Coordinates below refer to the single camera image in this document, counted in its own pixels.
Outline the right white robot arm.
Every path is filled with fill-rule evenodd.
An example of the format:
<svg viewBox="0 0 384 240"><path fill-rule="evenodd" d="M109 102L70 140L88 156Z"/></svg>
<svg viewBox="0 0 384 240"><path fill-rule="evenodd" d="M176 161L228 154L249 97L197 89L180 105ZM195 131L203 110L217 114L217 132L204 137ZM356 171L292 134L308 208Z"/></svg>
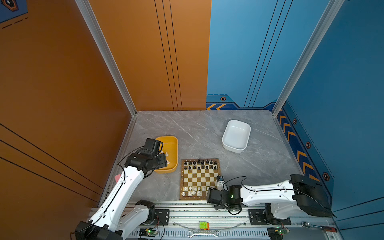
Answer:
<svg viewBox="0 0 384 240"><path fill-rule="evenodd" d="M290 179L270 185L239 185L210 188L207 203L216 209L225 209L231 215L241 213L242 207L255 207L264 204L268 221L286 220L290 217L307 214L313 217L333 217L332 207L326 191L320 182L300 174L290 175Z"/></svg>

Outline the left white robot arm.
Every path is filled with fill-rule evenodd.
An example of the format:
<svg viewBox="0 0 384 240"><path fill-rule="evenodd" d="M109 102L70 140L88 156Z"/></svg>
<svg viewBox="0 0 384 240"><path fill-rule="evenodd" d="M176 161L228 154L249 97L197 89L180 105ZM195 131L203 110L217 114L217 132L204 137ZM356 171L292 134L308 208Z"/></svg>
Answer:
<svg viewBox="0 0 384 240"><path fill-rule="evenodd" d="M168 165L166 155L162 153L163 147L163 142L148 138L144 146L124 156L122 173L116 185L96 213L87 222L81 221L70 238L124 240L142 223L151 223L155 218L153 202L140 200L128 214L123 212L140 182L154 170Z"/></svg>

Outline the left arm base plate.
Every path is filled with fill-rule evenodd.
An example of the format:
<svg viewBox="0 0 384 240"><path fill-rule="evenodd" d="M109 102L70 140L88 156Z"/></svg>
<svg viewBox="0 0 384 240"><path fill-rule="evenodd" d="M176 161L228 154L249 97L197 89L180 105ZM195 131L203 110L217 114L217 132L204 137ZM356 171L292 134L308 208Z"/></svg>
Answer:
<svg viewBox="0 0 384 240"><path fill-rule="evenodd" d="M142 223L144 226L155 226L160 221L164 226L169 225L170 210L169 209L155 209L153 217L149 217L145 222Z"/></svg>

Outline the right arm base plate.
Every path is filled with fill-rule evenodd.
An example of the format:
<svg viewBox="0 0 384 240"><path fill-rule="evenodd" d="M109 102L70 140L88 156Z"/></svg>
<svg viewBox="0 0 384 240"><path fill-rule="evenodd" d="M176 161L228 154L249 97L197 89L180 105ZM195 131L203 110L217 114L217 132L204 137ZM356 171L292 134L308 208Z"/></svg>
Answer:
<svg viewBox="0 0 384 240"><path fill-rule="evenodd" d="M272 215L267 215L264 209L250 209L248 210L249 220L252 226L258 225L273 225L273 226L289 226L292 224L291 219L279 220L274 218Z"/></svg>

